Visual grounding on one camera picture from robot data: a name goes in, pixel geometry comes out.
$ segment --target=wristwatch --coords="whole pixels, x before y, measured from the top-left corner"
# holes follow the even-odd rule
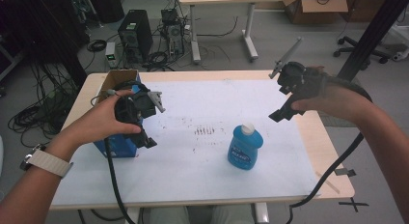
[[[73,163],[68,163],[57,156],[46,153],[44,151],[45,148],[43,144],[38,144],[34,147],[34,149],[24,157],[24,160],[20,164],[20,169],[27,171],[31,165],[36,165],[45,171],[63,178]]]

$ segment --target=blue box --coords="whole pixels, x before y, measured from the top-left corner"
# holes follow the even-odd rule
[[[102,83],[99,94],[101,95],[97,103],[100,103],[104,100],[106,91],[113,89],[116,85],[128,81],[128,80],[137,80],[141,82],[141,78],[137,70],[110,70],[106,75],[104,82]],[[135,93],[139,91],[138,86],[132,86],[132,91]],[[109,145],[111,149],[111,156],[113,158],[122,158],[122,157],[135,157],[137,152],[137,146],[123,134],[115,134],[108,137]],[[95,141],[94,144],[99,149],[100,152],[106,157],[105,152],[105,143],[104,140]]]

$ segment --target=bottle label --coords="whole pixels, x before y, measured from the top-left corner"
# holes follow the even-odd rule
[[[239,148],[236,146],[232,147],[232,156],[234,156],[234,159],[240,163],[250,163],[251,159],[248,155],[243,153]]]

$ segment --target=white watch strap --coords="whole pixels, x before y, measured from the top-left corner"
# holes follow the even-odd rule
[[[62,178],[72,166],[72,163],[41,150],[36,150],[27,162]]]

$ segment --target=table leg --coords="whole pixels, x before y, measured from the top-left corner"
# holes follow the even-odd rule
[[[255,203],[256,223],[270,223],[266,203]]]
[[[201,62],[201,53],[199,52],[198,37],[196,33],[196,17],[195,17],[195,6],[190,6],[190,28],[191,28],[191,44],[192,44],[192,57],[195,64]]]
[[[253,45],[252,38],[250,37],[255,6],[256,6],[255,3],[250,3],[249,4],[249,11],[248,11],[248,15],[247,15],[246,30],[243,30],[244,41],[246,42],[247,48],[249,49],[249,52],[250,52],[250,61],[253,61],[253,60],[255,60],[255,59],[257,59],[259,57],[259,55],[256,52],[255,46]]]
[[[127,209],[127,213],[129,215],[130,219],[135,223],[138,223],[139,212],[140,212],[140,209],[137,208],[137,207],[132,207],[132,208]]]

